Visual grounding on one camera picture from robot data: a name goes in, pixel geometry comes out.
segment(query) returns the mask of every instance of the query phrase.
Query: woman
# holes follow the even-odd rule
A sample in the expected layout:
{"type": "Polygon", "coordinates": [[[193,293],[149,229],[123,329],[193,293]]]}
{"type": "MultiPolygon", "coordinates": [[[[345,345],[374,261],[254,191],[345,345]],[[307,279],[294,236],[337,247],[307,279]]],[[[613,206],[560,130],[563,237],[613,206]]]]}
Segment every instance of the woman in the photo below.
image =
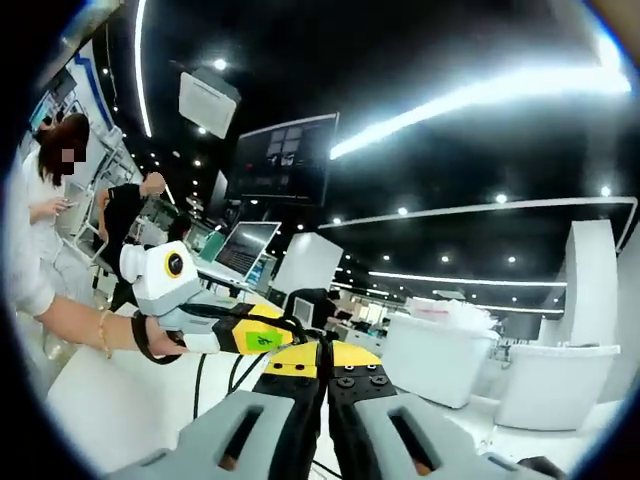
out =
{"type": "Polygon", "coordinates": [[[89,141],[89,121],[83,114],[70,115],[43,137],[39,149],[22,164],[27,185],[31,234],[49,281],[56,293],[94,306],[89,266],[79,253],[65,245],[56,231],[58,215],[71,205],[65,200],[65,175],[74,162],[83,162],[89,141]]]}

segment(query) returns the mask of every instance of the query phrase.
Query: bracelet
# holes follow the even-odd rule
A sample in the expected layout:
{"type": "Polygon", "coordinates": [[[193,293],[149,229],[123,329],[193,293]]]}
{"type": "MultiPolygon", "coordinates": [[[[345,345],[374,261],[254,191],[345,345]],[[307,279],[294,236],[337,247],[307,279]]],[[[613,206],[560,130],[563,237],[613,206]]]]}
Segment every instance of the bracelet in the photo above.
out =
{"type": "Polygon", "coordinates": [[[105,309],[100,315],[100,323],[98,324],[98,334],[100,335],[100,341],[102,342],[102,349],[107,355],[107,360],[111,358],[112,353],[109,349],[109,346],[107,345],[107,337],[104,334],[104,321],[106,320],[107,315],[109,315],[110,313],[111,312],[108,309],[105,309]]]}

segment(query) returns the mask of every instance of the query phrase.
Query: white pillar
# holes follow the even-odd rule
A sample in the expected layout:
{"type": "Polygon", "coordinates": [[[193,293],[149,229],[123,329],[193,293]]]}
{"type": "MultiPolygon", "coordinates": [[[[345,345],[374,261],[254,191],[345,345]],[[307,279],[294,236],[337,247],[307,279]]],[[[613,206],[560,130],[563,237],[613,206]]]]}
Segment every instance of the white pillar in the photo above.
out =
{"type": "Polygon", "coordinates": [[[609,220],[572,222],[566,246],[567,294],[560,340],[615,343],[618,269],[609,220]]]}
{"type": "Polygon", "coordinates": [[[293,236],[272,288],[289,294],[301,288],[326,288],[342,257],[342,248],[317,233],[293,236]]]}

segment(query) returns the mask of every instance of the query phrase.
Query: display screen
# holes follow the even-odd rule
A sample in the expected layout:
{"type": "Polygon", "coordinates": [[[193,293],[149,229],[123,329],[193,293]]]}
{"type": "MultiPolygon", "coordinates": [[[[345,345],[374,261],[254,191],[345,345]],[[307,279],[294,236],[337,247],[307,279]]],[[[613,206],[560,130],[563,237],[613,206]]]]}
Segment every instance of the display screen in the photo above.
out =
{"type": "Polygon", "coordinates": [[[246,277],[279,226],[279,222],[240,222],[215,261],[246,277]]]}
{"type": "Polygon", "coordinates": [[[241,135],[227,197],[321,206],[337,120],[338,114],[323,115],[241,135]]]}

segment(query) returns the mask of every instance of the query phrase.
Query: black shirt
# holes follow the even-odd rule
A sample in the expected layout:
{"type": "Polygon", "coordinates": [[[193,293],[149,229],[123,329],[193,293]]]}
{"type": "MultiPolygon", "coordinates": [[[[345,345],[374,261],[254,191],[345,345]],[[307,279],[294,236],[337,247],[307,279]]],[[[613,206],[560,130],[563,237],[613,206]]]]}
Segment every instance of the black shirt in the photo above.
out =
{"type": "Polygon", "coordinates": [[[311,326],[313,328],[324,329],[324,326],[327,324],[327,319],[333,317],[336,313],[336,306],[329,300],[327,290],[324,288],[303,288],[291,292],[289,300],[287,301],[285,315],[292,313],[295,297],[313,304],[313,319],[311,320],[311,326]]]}
{"type": "Polygon", "coordinates": [[[104,225],[109,244],[121,244],[140,215],[146,198],[140,196],[140,185],[127,183],[109,189],[109,203],[104,210],[104,225]]]}

